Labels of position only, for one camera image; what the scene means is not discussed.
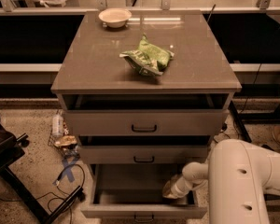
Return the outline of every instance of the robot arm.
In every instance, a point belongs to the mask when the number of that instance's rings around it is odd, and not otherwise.
[[[280,154],[241,140],[222,141],[208,165],[189,163],[167,182],[164,197],[187,195],[207,178],[211,224],[270,223],[263,194],[280,196]]]

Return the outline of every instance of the black chair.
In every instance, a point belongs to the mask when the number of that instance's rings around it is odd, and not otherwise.
[[[16,138],[13,133],[6,131],[0,123],[0,176],[14,188],[40,223],[52,223],[76,198],[83,196],[83,188],[78,186],[51,214],[48,214],[30,191],[8,168],[11,163],[25,154],[22,147],[28,146],[29,141],[27,138],[28,135],[26,133]]]

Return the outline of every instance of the concrete floor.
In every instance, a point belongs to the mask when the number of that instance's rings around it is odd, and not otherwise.
[[[255,106],[248,106],[248,109],[264,109],[265,105],[276,105],[251,102]],[[237,103],[241,108],[243,102]],[[0,115],[2,125],[20,136],[23,133],[29,135],[30,145],[24,148],[25,155],[10,165],[10,169],[16,174],[28,190],[37,198],[46,193],[54,192],[59,196],[63,196],[53,185],[60,171],[63,169],[63,156],[53,146],[49,144],[51,122],[53,115],[59,109],[58,102],[52,100],[0,100]],[[227,119],[228,128],[224,133],[220,133],[215,137],[216,141],[229,138],[242,139],[239,132],[234,128],[231,115]],[[262,146],[267,145],[274,150],[280,152],[278,146],[272,138],[273,124],[253,124],[246,125],[248,133],[252,138],[253,144]],[[82,161],[77,161],[85,172],[86,179],[84,192],[86,195],[91,192],[92,180],[88,168]],[[73,167],[72,173],[74,181],[70,182],[67,177],[61,180],[60,189],[65,192],[71,192],[77,185],[82,182],[82,172],[79,168]],[[197,190],[197,200],[199,206],[208,205],[208,187],[207,185]],[[0,178],[0,198],[5,200],[17,201],[19,198],[15,191]],[[48,202],[54,198],[52,194],[39,199],[39,203],[48,210]],[[59,204],[58,200],[51,201],[49,208],[54,209]],[[54,223],[73,223],[73,224],[124,224],[134,223],[131,219],[99,219],[85,218],[80,211],[81,203],[76,201],[71,211],[67,210],[59,216]],[[280,223],[280,201],[267,201],[269,217],[271,224]],[[206,224],[208,223],[208,215],[202,219],[166,219],[155,220],[157,224]],[[0,223],[38,223],[37,219],[22,202],[3,202],[0,201]]]

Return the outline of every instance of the gray tabletop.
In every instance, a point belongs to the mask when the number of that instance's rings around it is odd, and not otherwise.
[[[52,86],[54,93],[239,91],[241,84],[200,11],[132,11],[127,26],[104,27],[87,12]],[[143,34],[175,54],[161,77],[137,74],[120,58]]]

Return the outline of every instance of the closed drawer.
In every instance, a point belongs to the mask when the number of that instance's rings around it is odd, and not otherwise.
[[[205,161],[209,136],[82,137],[85,163],[185,163]]]
[[[74,135],[215,135],[228,111],[69,112],[65,119]]]
[[[81,205],[85,217],[202,218],[194,193],[178,200],[162,198],[162,188],[181,166],[176,164],[97,165],[93,193]]]

